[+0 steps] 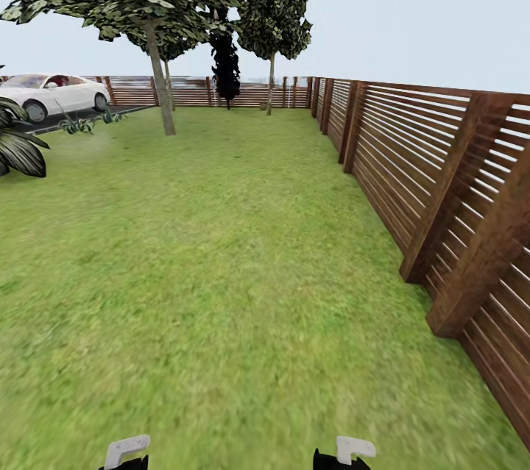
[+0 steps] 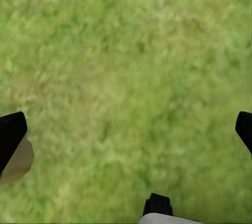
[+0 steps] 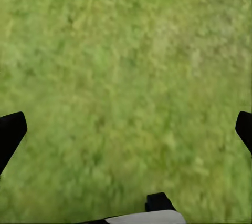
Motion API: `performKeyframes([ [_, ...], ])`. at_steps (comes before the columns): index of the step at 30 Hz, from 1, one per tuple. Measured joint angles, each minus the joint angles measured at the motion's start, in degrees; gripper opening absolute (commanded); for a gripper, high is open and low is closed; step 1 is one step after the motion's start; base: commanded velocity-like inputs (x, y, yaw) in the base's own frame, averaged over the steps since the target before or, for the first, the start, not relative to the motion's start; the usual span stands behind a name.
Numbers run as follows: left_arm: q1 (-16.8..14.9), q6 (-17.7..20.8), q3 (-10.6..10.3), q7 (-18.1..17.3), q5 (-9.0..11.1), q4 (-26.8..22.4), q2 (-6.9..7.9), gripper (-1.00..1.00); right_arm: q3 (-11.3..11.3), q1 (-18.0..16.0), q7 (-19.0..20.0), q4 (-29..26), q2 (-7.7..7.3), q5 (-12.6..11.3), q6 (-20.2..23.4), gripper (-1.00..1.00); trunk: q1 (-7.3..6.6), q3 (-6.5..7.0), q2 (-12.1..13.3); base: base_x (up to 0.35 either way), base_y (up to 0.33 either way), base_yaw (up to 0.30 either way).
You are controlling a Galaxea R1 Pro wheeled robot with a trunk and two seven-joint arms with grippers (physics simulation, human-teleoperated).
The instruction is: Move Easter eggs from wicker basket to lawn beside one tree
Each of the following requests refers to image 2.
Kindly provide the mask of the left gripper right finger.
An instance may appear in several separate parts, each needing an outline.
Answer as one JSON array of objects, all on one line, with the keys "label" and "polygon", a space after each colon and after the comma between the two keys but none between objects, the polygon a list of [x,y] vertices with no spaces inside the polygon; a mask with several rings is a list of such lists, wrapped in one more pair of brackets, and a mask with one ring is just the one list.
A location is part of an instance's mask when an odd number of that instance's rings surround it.
[{"label": "left gripper right finger", "polygon": [[241,111],[236,121],[235,130],[252,154],[252,114]]}]

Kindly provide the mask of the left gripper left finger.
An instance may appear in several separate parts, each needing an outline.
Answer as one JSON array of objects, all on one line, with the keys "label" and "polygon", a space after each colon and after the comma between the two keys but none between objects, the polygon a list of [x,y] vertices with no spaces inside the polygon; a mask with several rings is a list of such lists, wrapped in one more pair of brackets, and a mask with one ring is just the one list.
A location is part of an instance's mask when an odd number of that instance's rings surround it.
[{"label": "left gripper left finger", "polygon": [[22,111],[0,117],[0,174],[26,132],[27,123]]}]

